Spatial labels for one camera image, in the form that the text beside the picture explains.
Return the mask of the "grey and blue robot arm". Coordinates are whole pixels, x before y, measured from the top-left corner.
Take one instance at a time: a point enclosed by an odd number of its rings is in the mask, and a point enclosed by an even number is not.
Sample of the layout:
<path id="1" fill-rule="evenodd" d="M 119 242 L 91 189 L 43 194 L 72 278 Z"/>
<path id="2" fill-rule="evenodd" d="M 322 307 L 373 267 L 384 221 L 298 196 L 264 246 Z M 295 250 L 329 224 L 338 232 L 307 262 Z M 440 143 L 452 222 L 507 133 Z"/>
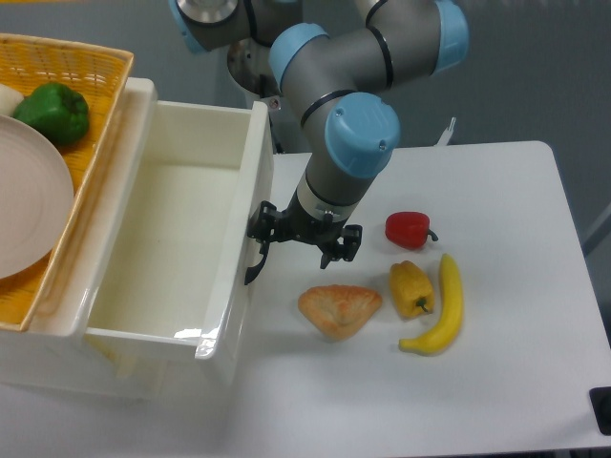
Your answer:
<path id="1" fill-rule="evenodd" d="M 400 121 L 383 91 L 446 71 L 469 49 L 469 26 L 452 1 L 360 1 L 361 29 L 331 37 L 303 19 L 298 1 L 173 1 L 186 44 L 210 52 L 251 41 L 266 79 L 299 121 L 311 158 L 284 210 L 263 202 L 247 235 L 266 256 L 274 242 L 318 247 L 322 265 L 355 257 L 362 229 L 349 217 L 390 161 Z"/>

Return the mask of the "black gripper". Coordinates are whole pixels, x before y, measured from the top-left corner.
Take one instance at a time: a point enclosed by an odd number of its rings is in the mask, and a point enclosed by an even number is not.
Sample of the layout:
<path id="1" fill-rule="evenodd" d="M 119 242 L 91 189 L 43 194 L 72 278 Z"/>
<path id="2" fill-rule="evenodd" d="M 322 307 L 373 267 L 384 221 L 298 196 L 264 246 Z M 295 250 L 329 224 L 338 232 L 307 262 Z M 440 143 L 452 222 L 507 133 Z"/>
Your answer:
<path id="1" fill-rule="evenodd" d="M 343 227 L 330 211 L 315 218 L 300 202 L 290 202 L 284 211 L 279 211 L 264 200 L 250 217 L 246 235 L 261 246 L 259 253 L 264 258 L 272 242 L 298 241 L 315 245 L 322 252 L 320 268 L 326 269 L 335 261 L 354 260 L 361 246 L 363 227 L 358 224 Z"/>

